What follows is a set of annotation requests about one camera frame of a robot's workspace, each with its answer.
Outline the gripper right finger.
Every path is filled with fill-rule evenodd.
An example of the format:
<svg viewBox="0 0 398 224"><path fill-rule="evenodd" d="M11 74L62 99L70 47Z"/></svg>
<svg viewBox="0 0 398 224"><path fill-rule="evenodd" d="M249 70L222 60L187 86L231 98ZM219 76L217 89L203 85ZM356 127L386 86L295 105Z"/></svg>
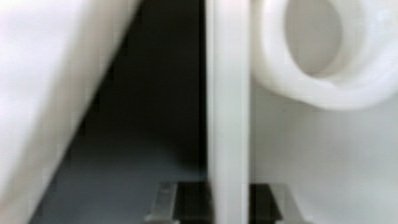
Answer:
<svg viewBox="0 0 398 224"><path fill-rule="evenodd" d="M256 183L249 188L249 224L311 224L288 186Z"/></svg>

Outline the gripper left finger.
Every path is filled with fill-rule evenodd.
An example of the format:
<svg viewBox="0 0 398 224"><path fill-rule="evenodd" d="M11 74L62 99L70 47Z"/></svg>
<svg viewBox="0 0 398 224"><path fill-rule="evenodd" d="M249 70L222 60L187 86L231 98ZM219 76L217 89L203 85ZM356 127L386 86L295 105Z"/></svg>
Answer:
<svg viewBox="0 0 398 224"><path fill-rule="evenodd" d="M144 224L213 224L205 182L162 182Z"/></svg>

